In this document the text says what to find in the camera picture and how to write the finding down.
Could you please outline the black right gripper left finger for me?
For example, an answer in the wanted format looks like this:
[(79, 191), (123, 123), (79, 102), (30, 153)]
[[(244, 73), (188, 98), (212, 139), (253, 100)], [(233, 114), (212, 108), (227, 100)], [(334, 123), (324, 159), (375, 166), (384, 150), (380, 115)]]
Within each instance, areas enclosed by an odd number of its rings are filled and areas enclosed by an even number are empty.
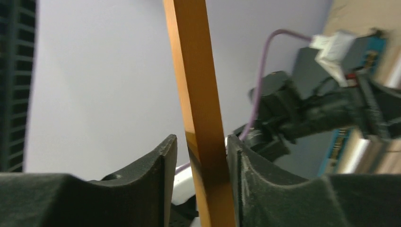
[(177, 138), (105, 176), (0, 175), (3, 227), (166, 227), (169, 224)]

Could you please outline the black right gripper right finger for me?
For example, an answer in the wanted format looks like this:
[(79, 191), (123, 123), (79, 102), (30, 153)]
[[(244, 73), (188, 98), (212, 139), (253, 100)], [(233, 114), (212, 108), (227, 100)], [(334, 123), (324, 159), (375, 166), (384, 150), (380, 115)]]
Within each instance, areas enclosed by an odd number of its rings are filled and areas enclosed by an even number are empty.
[(398, 227), (400, 175), (304, 179), (230, 135), (227, 154), (238, 227)]

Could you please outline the orange wooden picture frame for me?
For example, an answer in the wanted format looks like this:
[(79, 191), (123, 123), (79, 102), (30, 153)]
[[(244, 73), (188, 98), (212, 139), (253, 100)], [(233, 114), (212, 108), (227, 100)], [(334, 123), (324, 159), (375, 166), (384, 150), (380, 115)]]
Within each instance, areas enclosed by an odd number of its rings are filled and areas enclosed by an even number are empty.
[(206, 2), (164, 1), (201, 225), (233, 227), (235, 212)]

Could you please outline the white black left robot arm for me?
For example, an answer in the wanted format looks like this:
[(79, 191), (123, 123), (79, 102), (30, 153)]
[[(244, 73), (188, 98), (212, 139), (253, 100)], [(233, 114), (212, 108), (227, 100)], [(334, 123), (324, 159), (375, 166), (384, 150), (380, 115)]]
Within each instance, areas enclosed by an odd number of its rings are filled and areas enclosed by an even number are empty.
[(306, 99), (291, 79), (275, 92), (262, 95), (251, 126), (234, 134), (251, 150), (273, 162), (289, 154), (284, 141), (356, 126), (365, 138), (382, 140), (401, 136), (401, 92), (385, 87), (363, 71), (348, 74), (349, 87), (319, 94), (316, 87)]

